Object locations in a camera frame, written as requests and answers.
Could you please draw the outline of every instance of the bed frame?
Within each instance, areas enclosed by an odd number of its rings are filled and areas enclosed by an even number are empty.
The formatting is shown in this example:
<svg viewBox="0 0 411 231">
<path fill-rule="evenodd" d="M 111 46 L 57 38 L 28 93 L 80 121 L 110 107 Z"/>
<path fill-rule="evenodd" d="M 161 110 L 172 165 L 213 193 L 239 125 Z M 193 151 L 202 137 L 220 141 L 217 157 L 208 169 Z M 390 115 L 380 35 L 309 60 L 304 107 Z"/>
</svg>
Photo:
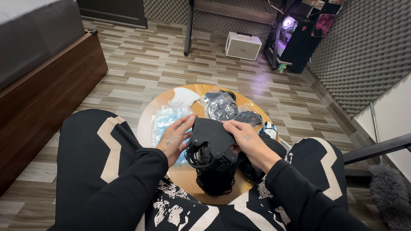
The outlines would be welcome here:
<svg viewBox="0 0 411 231">
<path fill-rule="evenodd" d="M 0 195 L 58 131 L 108 67 L 97 31 L 0 90 Z"/>
</svg>

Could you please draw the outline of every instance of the white speaker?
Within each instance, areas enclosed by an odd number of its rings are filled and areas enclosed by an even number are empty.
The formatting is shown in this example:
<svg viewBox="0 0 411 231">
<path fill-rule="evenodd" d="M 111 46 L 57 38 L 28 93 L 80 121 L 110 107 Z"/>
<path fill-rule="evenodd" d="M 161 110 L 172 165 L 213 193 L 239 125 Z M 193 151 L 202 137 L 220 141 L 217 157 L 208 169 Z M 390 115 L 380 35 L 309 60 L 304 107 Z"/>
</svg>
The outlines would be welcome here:
<svg viewBox="0 0 411 231">
<path fill-rule="evenodd" d="M 261 48 L 261 41 L 257 36 L 238 35 L 229 32 L 226 42 L 226 56 L 255 61 Z"/>
</svg>

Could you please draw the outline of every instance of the wall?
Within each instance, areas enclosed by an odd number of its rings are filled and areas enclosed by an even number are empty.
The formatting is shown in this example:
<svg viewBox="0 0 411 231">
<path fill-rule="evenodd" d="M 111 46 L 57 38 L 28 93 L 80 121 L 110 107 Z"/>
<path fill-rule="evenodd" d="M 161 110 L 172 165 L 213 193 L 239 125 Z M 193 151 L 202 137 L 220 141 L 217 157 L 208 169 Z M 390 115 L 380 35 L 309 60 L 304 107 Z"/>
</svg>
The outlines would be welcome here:
<svg viewBox="0 0 411 231">
<path fill-rule="evenodd" d="M 248 8 L 260 12 L 268 12 L 277 14 L 276 10 L 268 5 L 267 0 L 210 0 L 223 4 Z M 187 24 L 188 0 L 144 0 L 145 16 L 148 19 L 170 22 L 176 24 Z M 272 0 L 272 4 L 279 8 L 281 1 Z M 287 7 L 290 7 L 293 0 L 290 0 Z M 295 12 L 308 13 L 310 7 L 305 4 L 295 10 Z M 260 34 L 269 32 L 271 25 L 256 23 L 238 18 L 231 18 L 222 15 L 194 11 L 193 26 L 207 30 L 215 30 L 220 32 L 241 31 L 250 34 Z M 268 34 L 260 35 L 260 39 L 264 40 Z"/>
<path fill-rule="evenodd" d="M 381 141 L 411 133 L 411 74 L 408 74 L 374 102 L 376 124 Z M 375 140 L 371 111 L 367 106 L 354 117 Z M 396 167 L 411 181 L 411 153 L 400 150 L 387 154 Z"/>
<path fill-rule="evenodd" d="M 351 115 L 411 71 L 411 1 L 347 0 L 311 70 Z"/>
</svg>

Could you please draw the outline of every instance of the photo on pc case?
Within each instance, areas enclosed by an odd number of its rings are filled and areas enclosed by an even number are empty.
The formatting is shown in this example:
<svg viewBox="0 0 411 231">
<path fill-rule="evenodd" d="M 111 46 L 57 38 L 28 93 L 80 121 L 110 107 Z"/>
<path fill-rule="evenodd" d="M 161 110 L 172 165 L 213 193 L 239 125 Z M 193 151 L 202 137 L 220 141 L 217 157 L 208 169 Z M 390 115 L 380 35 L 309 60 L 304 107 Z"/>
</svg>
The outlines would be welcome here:
<svg viewBox="0 0 411 231">
<path fill-rule="evenodd" d="M 338 5 L 342 5 L 345 2 L 345 0 L 330 0 L 329 3 L 333 3 L 333 4 L 338 4 Z"/>
<path fill-rule="evenodd" d="M 318 17 L 318 21 L 315 24 L 315 27 L 311 33 L 313 37 L 324 37 L 328 29 L 330 28 L 332 22 L 335 19 L 334 14 L 322 14 Z"/>
</svg>

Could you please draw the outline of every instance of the gray foam wall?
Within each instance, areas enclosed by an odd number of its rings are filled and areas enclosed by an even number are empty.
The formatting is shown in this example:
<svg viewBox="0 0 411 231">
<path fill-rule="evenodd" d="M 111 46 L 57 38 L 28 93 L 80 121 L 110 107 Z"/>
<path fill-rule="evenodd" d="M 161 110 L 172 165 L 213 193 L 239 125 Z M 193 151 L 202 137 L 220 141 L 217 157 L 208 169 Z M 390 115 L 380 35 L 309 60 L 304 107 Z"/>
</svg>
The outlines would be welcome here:
<svg viewBox="0 0 411 231">
<path fill-rule="evenodd" d="M 248 8 L 257 10 L 260 12 L 269 12 L 276 14 L 277 11 L 268 5 L 267 0 L 209 0 L 218 3 L 224 3 L 228 5 Z M 177 24 L 187 24 L 187 13 L 188 13 L 188 0 L 144 0 L 144 11 L 145 16 L 148 19 L 177 23 Z M 279 8 L 281 1 L 271 0 L 272 4 Z M 287 7 L 290 7 L 293 1 L 289 1 Z M 296 12 L 306 12 L 310 10 L 310 7 L 305 4 L 300 4 L 300 6 L 295 10 Z M 217 14 L 211 14 L 207 12 L 195 11 L 193 17 L 193 26 L 197 28 L 215 30 L 220 32 L 229 31 L 241 31 L 250 34 L 260 34 L 269 32 L 271 25 L 256 23 L 247 20 L 242 20 L 238 18 L 231 18 Z M 260 39 L 264 43 L 268 34 L 260 35 Z"/>
<path fill-rule="evenodd" d="M 411 71 L 410 15 L 410 0 L 347 0 L 314 52 L 309 67 L 351 115 Z"/>
</svg>

